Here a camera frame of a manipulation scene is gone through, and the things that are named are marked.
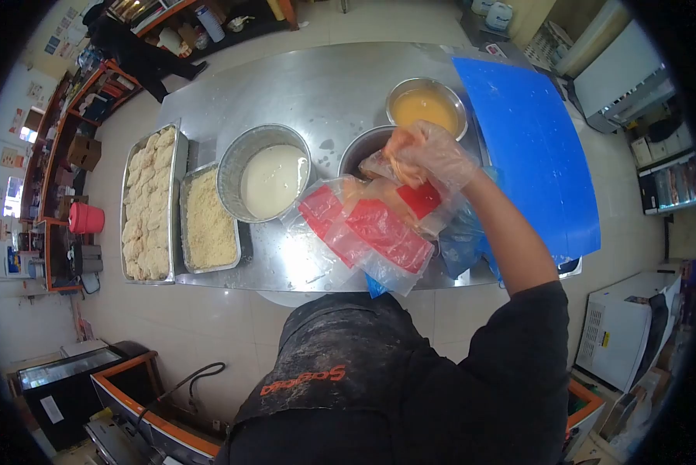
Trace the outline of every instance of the counter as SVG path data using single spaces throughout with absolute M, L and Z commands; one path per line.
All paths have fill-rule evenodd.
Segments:
M 363 42 L 327 45 L 263 58 L 192 83 L 165 98 L 157 127 L 181 119 L 190 141 L 188 171 L 222 157 L 245 130 L 279 123 L 296 130 L 309 146 L 321 178 L 338 175 L 348 144 L 374 126 L 389 124 L 384 101 L 400 81 L 418 76 L 437 79 L 454 89 L 467 108 L 469 130 L 460 142 L 489 163 L 472 105 L 451 63 L 451 56 L 507 62 L 486 53 L 444 45 L 409 42 Z M 179 284 L 274 291 L 323 292 L 331 289 L 309 262 L 308 251 L 286 235 L 277 220 L 241 224 L 242 260 L 231 270 L 182 274 Z M 441 289 L 496 280 L 487 264 L 452 280 L 440 257 L 431 260 L 415 289 Z M 364 291 L 363 274 L 340 291 Z

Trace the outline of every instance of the window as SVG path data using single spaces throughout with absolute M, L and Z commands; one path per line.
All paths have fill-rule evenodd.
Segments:
M 23 129 L 20 129 L 20 139 L 23 141 L 28 141 L 30 144 L 35 144 L 37 137 L 38 133 L 27 126 L 23 126 Z
M 23 179 L 10 176 L 7 180 L 7 195 L 4 196 L 3 217 L 20 217 L 20 200 L 22 200 Z

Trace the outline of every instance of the blue plastic bag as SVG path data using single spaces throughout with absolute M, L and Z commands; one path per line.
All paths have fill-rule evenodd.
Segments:
M 495 167 L 484 167 L 483 171 L 500 187 L 502 178 L 500 170 Z M 497 272 L 498 265 L 492 259 L 490 245 L 485 239 L 483 226 L 468 201 L 465 201 L 464 207 L 439 234 L 439 248 L 449 277 L 457 279 L 485 254 L 491 271 L 496 274 L 499 281 L 501 280 L 500 272 Z
M 376 282 L 376 280 L 366 274 L 366 272 L 364 272 L 364 276 L 366 276 L 366 284 L 369 287 L 369 295 L 371 295 L 371 298 L 377 298 L 389 291 L 389 289 Z

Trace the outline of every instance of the person in black clothes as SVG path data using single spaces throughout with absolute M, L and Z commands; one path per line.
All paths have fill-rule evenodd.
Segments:
M 444 128 L 400 150 L 460 190 L 510 301 L 455 365 L 389 294 L 329 294 L 286 320 L 274 369 L 237 413 L 215 463 L 526 463 L 561 458 L 567 297 L 539 235 Z M 470 302 L 469 311 L 474 311 Z
M 171 52 L 145 42 L 127 26 L 106 15 L 105 8 L 104 4 L 98 4 L 84 15 L 82 23 L 88 27 L 90 43 L 106 58 L 114 58 L 120 69 L 136 78 L 159 103 L 168 94 L 159 78 L 160 72 L 193 80 L 208 66 L 207 62 L 191 65 Z

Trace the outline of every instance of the hand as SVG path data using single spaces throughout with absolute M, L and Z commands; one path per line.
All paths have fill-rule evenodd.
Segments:
M 438 124 L 417 120 L 407 128 L 396 129 L 385 147 L 385 156 L 393 161 L 395 172 L 407 172 L 409 179 L 418 177 L 418 167 L 425 168 L 451 192 L 467 185 L 479 162 L 471 160 L 449 131 Z

